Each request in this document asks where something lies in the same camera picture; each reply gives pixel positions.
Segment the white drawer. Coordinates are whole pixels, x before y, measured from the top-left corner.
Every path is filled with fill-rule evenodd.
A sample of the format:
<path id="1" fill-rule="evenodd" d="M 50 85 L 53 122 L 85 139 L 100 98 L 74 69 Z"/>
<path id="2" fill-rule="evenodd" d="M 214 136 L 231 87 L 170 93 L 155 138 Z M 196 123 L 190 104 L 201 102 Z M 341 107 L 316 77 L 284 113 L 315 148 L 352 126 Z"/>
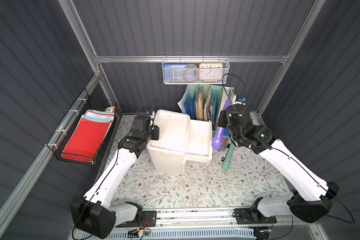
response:
<path id="1" fill-rule="evenodd" d="M 212 139 L 211 121 L 190 120 L 189 139 L 184 160 L 204 163 L 208 166 L 213 154 Z"/>

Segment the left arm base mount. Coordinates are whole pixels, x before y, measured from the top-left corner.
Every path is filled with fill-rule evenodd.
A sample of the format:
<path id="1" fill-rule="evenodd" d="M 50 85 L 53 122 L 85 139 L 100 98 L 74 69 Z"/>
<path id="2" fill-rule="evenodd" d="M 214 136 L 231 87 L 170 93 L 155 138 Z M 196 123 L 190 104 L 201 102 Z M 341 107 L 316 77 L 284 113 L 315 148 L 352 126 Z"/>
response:
<path id="1" fill-rule="evenodd" d="M 130 222 L 116 225 L 116 228 L 142 228 L 155 227 L 157 220 L 157 211 L 140 211 L 137 216 Z"/>

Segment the purple microphone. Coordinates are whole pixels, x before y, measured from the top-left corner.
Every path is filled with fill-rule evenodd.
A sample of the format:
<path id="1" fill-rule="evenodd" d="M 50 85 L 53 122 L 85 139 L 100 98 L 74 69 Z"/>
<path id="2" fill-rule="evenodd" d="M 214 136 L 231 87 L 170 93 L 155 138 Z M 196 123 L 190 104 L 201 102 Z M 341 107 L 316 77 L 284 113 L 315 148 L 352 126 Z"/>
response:
<path id="1" fill-rule="evenodd" d="M 229 99 L 226 99 L 225 101 L 222 101 L 221 102 L 221 106 L 219 108 L 219 111 L 218 111 L 218 116 L 217 116 L 217 120 L 219 120 L 220 118 L 220 115 L 221 115 L 221 111 L 225 110 L 228 106 L 230 106 L 232 103 Z M 213 141 L 212 141 L 212 147 L 213 149 L 220 149 L 222 147 L 222 144 L 223 144 L 223 136 L 224 136 L 224 131 L 225 131 L 225 128 L 224 127 L 220 127 L 219 124 L 218 124 L 219 121 L 217 121 L 217 130 L 216 130 L 216 134 L 213 138 Z"/>

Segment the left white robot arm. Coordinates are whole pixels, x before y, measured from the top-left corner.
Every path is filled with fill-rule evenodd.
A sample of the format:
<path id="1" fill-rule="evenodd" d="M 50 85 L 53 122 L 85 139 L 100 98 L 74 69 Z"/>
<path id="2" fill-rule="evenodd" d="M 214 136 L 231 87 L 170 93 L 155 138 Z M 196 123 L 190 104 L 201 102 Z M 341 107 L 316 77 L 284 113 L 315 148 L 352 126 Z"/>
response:
<path id="1" fill-rule="evenodd" d="M 142 224 L 141 205 L 126 202 L 110 210 L 110 204 L 124 176 L 146 149 L 149 141 L 159 139 L 160 128 L 154 124 L 154 119 L 154 111 L 136 115 L 131 129 L 119 141 L 117 152 L 102 175 L 83 197 L 72 200 L 70 209 L 74 230 L 82 230 L 90 236 L 105 239 L 115 226 L 124 223 L 135 226 Z"/>

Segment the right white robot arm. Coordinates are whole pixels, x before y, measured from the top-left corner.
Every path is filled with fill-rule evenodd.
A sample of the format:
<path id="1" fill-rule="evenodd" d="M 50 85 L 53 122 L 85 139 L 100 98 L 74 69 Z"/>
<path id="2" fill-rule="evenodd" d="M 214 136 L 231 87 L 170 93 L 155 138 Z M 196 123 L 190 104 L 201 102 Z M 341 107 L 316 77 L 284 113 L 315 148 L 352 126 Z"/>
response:
<path id="1" fill-rule="evenodd" d="M 229 131 L 233 145 L 248 148 L 267 160 L 295 189 L 282 197 L 257 198 L 251 206 L 255 221 L 260 217 L 295 216 L 306 223 L 314 223 L 330 212 L 331 200 L 336 197 L 339 186 L 314 174 L 269 127 L 255 126 L 248 106 L 226 107 L 219 115 L 218 126 Z"/>

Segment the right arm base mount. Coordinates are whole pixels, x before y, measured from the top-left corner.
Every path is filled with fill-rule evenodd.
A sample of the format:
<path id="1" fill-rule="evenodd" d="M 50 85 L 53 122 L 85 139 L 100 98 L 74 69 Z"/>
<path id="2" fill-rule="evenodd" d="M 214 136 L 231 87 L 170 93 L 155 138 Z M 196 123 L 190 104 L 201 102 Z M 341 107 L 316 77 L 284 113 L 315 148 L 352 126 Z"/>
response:
<path id="1" fill-rule="evenodd" d="M 277 223 L 275 216 L 265 217 L 259 210 L 258 205 L 263 197 L 257 198 L 249 208 L 234 209 L 233 217 L 238 225 L 256 225 Z"/>

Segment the white drawer cabinet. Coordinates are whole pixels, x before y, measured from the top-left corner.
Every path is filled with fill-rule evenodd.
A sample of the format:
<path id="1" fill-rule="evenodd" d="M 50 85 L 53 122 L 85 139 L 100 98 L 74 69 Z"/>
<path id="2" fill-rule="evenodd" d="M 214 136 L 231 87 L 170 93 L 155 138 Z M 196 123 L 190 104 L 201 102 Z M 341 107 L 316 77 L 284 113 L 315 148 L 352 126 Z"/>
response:
<path id="1" fill-rule="evenodd" d="M 186 169 L 184 157 L 189 140 L 190 116 L 159 110 L 154 125 L 160 128 L 159 139 L 149 141 L 147 150 L 155 171 L 182 175 Z"/>

